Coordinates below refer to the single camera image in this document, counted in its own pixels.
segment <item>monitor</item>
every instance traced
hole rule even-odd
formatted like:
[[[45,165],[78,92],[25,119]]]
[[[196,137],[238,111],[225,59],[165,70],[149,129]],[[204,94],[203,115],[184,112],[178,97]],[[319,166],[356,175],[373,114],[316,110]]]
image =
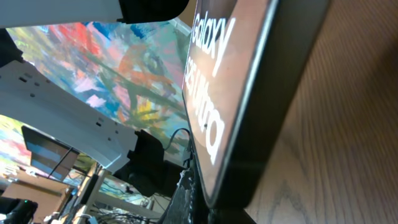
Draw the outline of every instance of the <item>monitor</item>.
[[[51,173],[61,158],[69,150],[69,146],[26,126],[22,127],[22,134],[24,136],[27,150],[32,153],[32,156],[30,157],[30,165],[38,168],[46,174]],[[77,157],[78,152],[72,150],[72,152],[70,152],[54,170],[51,176],[59,181],[63,181],[72,169]]]
[[[198,0],[183,99],[209,207],[244,207],[328,0]]]

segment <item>abstract mural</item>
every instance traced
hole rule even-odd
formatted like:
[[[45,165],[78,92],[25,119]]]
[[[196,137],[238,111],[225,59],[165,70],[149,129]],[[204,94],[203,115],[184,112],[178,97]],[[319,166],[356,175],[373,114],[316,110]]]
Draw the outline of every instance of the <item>abstract mural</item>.
[[[183,25],[178,19],[86,22],[7,31],[23,58],[52,82],[105,116],[145,129],[165,147],[176,129],[188,126],[181,86],[190,31]],[[22,125],[0,116],[0,162],[29,165]],[[180,161],[187,144],[188,136],[178,133],[166,153]]]

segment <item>screen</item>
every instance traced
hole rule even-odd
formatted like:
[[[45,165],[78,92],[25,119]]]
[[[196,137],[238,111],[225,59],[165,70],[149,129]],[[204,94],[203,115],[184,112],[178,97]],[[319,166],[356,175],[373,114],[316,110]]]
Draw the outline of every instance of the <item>screen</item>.
[[[251,68],[266,0],[198,0],[183,95],[211,197]]]
[[[22,133],[27,150],[32,152],[30,165],[47,174],[51,173],[52,169],[69,150],[68,146],[25,126],[22,127]],[[75,151],[70,152],[51,176],[63,180],[72,169],[77,156],[78,154]]]

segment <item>brown wooden surface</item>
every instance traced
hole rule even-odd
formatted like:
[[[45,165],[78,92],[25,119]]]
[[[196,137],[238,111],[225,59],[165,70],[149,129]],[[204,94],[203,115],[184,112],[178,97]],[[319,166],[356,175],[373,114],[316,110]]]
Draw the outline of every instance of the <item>brown wooden surface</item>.
[[[248,214],[398,223],[397,117],[398,1],[333,1]]]

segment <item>tabletop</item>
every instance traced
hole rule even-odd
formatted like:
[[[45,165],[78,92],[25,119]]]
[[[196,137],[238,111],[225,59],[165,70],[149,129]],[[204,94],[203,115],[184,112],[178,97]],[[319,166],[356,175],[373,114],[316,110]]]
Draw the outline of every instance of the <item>tabletop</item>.
[[[246,211],[258,223],[398,223],[398,1],[331,2]]]

